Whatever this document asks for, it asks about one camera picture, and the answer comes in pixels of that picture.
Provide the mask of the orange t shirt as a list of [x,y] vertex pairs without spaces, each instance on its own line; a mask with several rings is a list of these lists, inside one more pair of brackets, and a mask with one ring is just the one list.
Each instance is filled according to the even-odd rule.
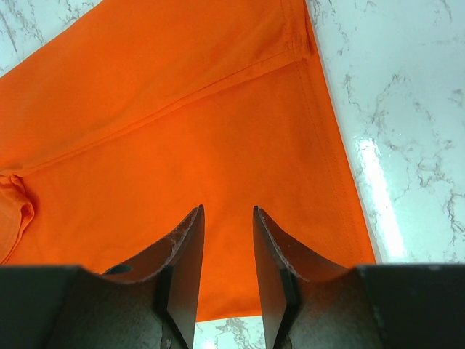
[[1,261],[104,272],[203,205],[198,319],[260,312],[252,212],[374,261],[304,1],[103,1],[1,78]]

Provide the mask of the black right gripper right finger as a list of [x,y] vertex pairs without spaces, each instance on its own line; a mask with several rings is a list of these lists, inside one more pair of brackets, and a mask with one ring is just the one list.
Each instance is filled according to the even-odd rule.
[[268,348],[462,348],[462,264],[342,267],[259,207],[254,254]]

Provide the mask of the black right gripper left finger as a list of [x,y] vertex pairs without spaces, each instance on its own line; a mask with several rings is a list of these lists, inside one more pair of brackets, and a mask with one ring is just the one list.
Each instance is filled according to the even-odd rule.
[[204,208],[139,254],[93,273],[80,265],[1,268],[3,348],[191,348]]

